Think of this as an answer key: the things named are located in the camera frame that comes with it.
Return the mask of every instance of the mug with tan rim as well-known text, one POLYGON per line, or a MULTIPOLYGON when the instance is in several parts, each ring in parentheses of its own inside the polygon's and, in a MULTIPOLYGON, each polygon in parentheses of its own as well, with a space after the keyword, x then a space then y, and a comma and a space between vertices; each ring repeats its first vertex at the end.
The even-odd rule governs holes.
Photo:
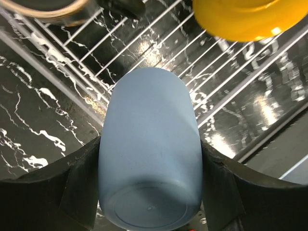
POLYGON ((99 7, 132 19, 140 19, 145 13, 142 0, 0 0, 0 6, 61 26, 80 25, 99 7))
POLYGON ((248 42, 293 27, 308 14, 308 0, 193 0, 193 9, 209 34, 248 42))

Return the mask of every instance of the mug handle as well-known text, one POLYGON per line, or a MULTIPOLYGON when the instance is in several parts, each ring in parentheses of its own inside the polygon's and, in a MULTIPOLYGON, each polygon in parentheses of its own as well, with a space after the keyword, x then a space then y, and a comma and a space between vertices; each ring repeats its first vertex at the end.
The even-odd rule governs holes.
POLYGON ((127 18, 140 19, 145 13, 142 0, 97 0, 98 4, 127 18))

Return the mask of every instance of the blue cup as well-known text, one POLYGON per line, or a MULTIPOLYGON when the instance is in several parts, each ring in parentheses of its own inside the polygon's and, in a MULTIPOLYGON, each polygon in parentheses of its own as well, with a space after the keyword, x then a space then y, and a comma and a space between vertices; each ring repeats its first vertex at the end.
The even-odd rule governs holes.
POLYGON ((170 231, 199 211, 202 153, 183 82, 159 68, 126 74, 107 110, 99 155, 103 214, 130 231, 170 231))

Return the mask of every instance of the yellow dish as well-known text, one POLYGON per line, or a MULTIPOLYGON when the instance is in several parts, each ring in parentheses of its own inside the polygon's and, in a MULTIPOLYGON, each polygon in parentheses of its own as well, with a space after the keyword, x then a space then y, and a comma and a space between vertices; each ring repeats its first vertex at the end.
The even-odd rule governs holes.
POLYGON ((195 18, 213 36, 258 41, 288 30, 308 13, 308 0, 193 0, 195 18))

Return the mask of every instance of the black marble countertop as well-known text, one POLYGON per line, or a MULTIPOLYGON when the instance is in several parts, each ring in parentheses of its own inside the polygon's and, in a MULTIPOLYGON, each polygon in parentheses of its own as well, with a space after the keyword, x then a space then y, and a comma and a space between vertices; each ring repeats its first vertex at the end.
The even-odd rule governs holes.
MULTIPOLYGON (((103 11, 65 47, 63 43, 78 27, 45 25, 48 31, 44 31, 37 22, 30 20, 46 36, 46 40, 33 33, 29 23, 22 17, 11 14, 10 17, 26 28, 32 39, 48 50, 45 54, 18 32, 12 23, 2 17, 0 23, 15 41, 48 67, 102 121, 105 110, 97 104, 97 100, 108 104, 112 86, 131 69, 145 66, 162 67, 178 75, 190 90, 196 117, 199 118, 308 24, 306 17, 277 39, 233 44, 213 37, 199 27, 193 17, 191 0, 148 0, 146 6, 146 16, 140 21, 124 20, 119 15, 103 11), (174 7, 152 25, 172 4, 174 7), (113 31, 123 20, 123 25, 113 31), (48 32, 56 35, 59 40, 55 41, 48 32), (105 41, 78 64, 76 59, 84 57, 104 36, 105 41), (63 66, 73 64, 102 95, 87 86, 90 92, 97 95, 96 99, 89 97, 51 57, 63 66), (102 69, 97 76, 98 80, 91 76, 102 69), (230 82, 204 100, 235 71, 237 74, 230 82)), ((244 153, 251 142, 267 132, 293 107, 306 100, 307 41, 306 35, 205 123, 199 129, 202 140, 234 158, 244 153)), ((101 133, 101 124, 95 122, 2 41, 0 74, 2 179, 16 178, 43 167, 77 150, 101 133)), ((107 222, 98 211, 95 230, 101 230, 102 227, 105 230, 120 230, 107 222)))

